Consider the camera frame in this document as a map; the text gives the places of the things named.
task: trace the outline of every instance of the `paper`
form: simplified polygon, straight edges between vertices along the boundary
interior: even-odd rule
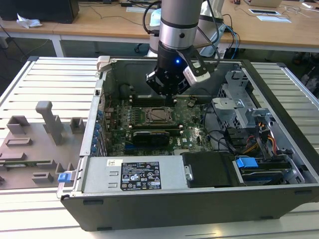
[[[290,22],[288,19],[275,16],[257,16],[261,21]]]
[[[42,26],[42,24],[40,23],[40,20],[37,20],[37,19],[33,19],[33,20],[30,20],[30,19],[26,19],[22,16],[20,16],[19,14],[16,14],[18,16],[18,19],[17,19],[17,23],[20,25],[20,26],[23,26],[25,28],[30,28],[30,27],[36,27],[36,26]]]

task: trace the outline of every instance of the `wooden desk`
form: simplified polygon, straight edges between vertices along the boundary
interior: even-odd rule
[[[261,21],[248,15],[254,15],[249,8],[275,10],[281,14],[285,11],[285,5],[306,8],[296,1],[283,1],[280,7],[270,8],[249,6],[243,0],[238,6],[226,0],[222,12],[232,16],[233,28],[241,37],[241,48],[319,52],[319,12],[301,9],[301,13],[309,17],[291,12],[278,16],[290,17],[292,23]],[[230,25],[228,16],[225,16],[225,23]],[[230,33],[225,33],[221,39],[222,43],[231,41]]]
[[[119,38],[150,38],[142,27],[142,13],[126,12],[126,7],[121,7],[121,5],[91,5],[91,7],[83,7],[84,4],[79,5],[80,11],[73,23],[58,24],[53,30],[54,34],[107,36]],[[151,14],[147,14],[147,22],[150,20],[150,15]]]
[[[301,13],[286,12],[292,23],[261,21],[249,12],[254,9],[274,9],[279,13],[285,11],[285,6],[299,6],[306,8],[301,2],[283,1],[279,8],[248,6],[243,0],[238,6],[225,0],[223,14],[230,14],[233,19],[234,30],[241,37],[241,48],[265,49],[281,51],[319,52],[319,12],[302,9]],[[53,42],[58,57],[63,57],[64,52],[61,40],[105,41],[105,42],[131,42],[148,43],[149,36],[144,32],[142,13],[126,12],[125,7],[95,6],[80,4],[80,11],[73,24],[60,24],[44,22],[42,27],[26,29],[17,25],[15,21],[4,22],[4,27],[12,37],[43,38]],[[225,22],[230,25],[229,17]],[[6,36],[0,30],[0,37]],[[225,33],[221,38],[220,48],[227,48],[232,41],[230,33]]]

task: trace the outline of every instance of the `red wire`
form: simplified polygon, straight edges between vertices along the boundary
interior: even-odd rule
[[[247,139],[247,145],[246,145],[246,148],[248,148],[248,141],[251,139],[251,138],[254,138],[253,135],[249,136],[248,139]]]

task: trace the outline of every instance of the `yellow wire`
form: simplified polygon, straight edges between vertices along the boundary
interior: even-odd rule
[[[257,148],[257,147],[258,147],[258,143],[255,143],[252,147],[250,147],[249,149],[247,149],[247,150],[244,152],[244,154],[245,154],[245,153],[249,153],[250,151],[254,150],[254,149]]]

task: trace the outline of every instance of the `floor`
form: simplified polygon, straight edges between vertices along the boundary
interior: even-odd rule
[[[10,84],[12,79],[19,72],[23,64],[26,62],[26,58],[16,47],[14,42],[10,39],[8,41],[8,49],[0,51],[0,95]],[[25,39],[16,38],[16,43],[20,46],[24,53],[33,56],[55,56],[53,44],[51,41],[43,39]],[[100,53],[95,53],[94,44],[87,41],[63,41],[63,47],[65,49],[66,56],[68,57],[98,57],[100,55],[111,56],[144,56],[147,54],[148,45],[144,44],[140,48],[140,52],[136,53],[133,43],[111,43],[111,42],[99,42]],[[252,62],[265,62],[268,51],[265,50],[245,50],[241,51],[237,59],[248,59]],[[297,76],[303,75],[306,68],[305,65],[296,66],[292,64],[292,57],[295,52],[276,51],[272,58],[272,62],[285,63],[288,68]]]

